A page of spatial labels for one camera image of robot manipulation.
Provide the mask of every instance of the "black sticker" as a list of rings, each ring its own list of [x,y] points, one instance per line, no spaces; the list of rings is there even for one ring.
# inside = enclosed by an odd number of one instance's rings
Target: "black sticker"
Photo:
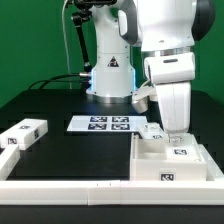
[[[8,144],[9,145],[16,145],[17,144],[17,139],[15,139],[15,138],[8,138]]]
[[[161,138],[163,138],[161,135],[153,135],[152,136],[154,139],[161,139]]]
[[[112,130],[128,131],[130,130],[130,125],[129,124],[112,124]]]
[[[112,117],[112,122],[127,123],[129,122],[129,117]]]
[[[23,125],[19,129],[29,129],[29,128],[30,128],[30,126]]]
[[[161,173],[160,174],[160,180],[161,181],[174,181],[175,180],[175,174],[174,173]]]
[[[106,124],[89,124],[88,130],[106,130]]]
[[[107,122],[107,117],[91,117],[90,122]]]
[[[174,151],[174,154],[176,155],[183,155],[183,156],[188,155],[186,149],[174,149],[173,151]]]
[[[113,58],[110,60],[110,62],[109,62],[109,64],[108,64],[108,67],[119,67],[119,65],[118,65],[117,60],[116,60],[115,57],[113,57]]]
[[[39,130],[38,129],[36,129],[34,131],[34,139],[37,139],[37,138],[39,138]]]

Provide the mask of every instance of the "white box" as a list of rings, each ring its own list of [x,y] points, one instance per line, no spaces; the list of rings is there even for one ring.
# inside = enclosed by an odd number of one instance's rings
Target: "white box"
[[[172,147],[168,139],[145,140],[132,135],[131,181],[205,181],[207,163],[193,135]]]
[[[24,119],[0,135],[1,148],[18,144],[26,150],[48,131],[46,120]]]

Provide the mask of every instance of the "green background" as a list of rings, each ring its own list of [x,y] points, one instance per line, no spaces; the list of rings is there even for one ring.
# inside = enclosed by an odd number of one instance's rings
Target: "green background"
[[[62,34],[63,0],[0,1],[0,107],[41,79],[66,74]],[[214,0],[216,21],[209,34],[196,43],[196,79],[192,88],[207,92],[224,104],[224,3]],[[83,70],[75,27],[70,20],[75,7],[66,10],[68,44],[72,72]],[[92,65],[96,63],[95,30],[92,22],[83,26]],[[142,83],[140,49],[134,49],[137,84]],[[69,88],[51,84],[49,88]]]

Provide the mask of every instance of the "black tabletop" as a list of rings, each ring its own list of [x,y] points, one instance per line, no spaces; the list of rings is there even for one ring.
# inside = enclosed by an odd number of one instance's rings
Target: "black tabletop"
[[[24,118],[48,120],[48,133],[26,151],[8,180],[128,180],[131,133],[67,132],[73,115],[136,116],[130,104],[102,104],[79,90],[29,90],[0,109],[0,132]],[[160,121],[158,105],[144,114]],[[224,168],[224,107],[192,92],[189,132]],[[4,223],[223,223],[222,206],[0,206]]]

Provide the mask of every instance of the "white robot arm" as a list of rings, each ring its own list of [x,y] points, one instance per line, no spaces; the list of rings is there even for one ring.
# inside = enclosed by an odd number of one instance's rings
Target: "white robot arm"
[[[208,25],[198,23],[197,14],[205,15]],[[163,128],[169,135],[188,131],[190,80],[195,77],[191,47],[194,39],[208,32],[213,21],[211,0],[126,0],[120,8],[120,35],[148,53],[145,75],[156,90]],[[147,109],[145,97],[153,92],[152,87],[145,86],[133,94],[138,112]]]

